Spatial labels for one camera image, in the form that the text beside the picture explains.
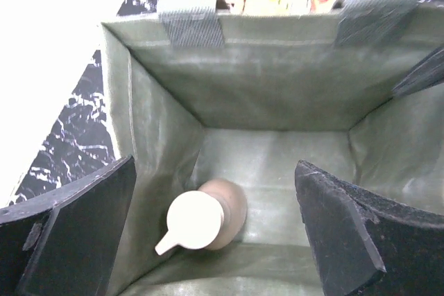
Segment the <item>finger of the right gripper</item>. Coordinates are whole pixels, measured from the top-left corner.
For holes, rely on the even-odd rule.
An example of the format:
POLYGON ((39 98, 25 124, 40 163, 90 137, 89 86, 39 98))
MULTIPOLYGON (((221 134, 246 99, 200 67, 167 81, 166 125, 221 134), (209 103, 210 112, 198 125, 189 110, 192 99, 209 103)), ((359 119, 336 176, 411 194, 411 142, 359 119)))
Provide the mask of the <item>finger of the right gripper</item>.
POLYGON ((443 83, 443 45, 413 66, 393 88, 393 97, 403 97, 443 83))

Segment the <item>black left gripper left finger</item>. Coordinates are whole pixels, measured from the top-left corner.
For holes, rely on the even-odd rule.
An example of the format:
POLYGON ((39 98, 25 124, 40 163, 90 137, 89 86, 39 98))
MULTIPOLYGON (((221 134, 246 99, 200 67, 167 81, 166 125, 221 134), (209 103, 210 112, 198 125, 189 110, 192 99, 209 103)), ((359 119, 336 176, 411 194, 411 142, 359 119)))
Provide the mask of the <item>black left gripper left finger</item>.
POLYGON ((104 295, 135 181, 128 156, 1 209, 1 294, 104 295))

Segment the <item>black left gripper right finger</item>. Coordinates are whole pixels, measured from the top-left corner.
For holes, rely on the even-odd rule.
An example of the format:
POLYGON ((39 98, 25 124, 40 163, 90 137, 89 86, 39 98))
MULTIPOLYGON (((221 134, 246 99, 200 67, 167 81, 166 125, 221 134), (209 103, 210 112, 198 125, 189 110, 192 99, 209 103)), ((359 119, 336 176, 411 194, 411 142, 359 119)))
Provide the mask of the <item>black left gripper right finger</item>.
POLYGON ((443 216, 301 160, 296 196, 325 295, 442 295, 443 216))

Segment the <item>beige pump lotion bottle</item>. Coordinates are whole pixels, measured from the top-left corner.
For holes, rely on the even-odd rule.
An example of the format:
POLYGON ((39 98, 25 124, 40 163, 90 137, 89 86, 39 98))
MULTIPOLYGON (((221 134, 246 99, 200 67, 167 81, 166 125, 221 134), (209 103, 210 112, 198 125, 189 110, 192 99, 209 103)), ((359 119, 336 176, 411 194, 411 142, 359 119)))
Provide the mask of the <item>beige pump lotion bottle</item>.
POLYGON ((242 230, 248 204, 244 190, 225 179, 213 179, 180 194, 166 214, 167 232, 155 246, 158 255, 180 246, 219 250, 242 230))

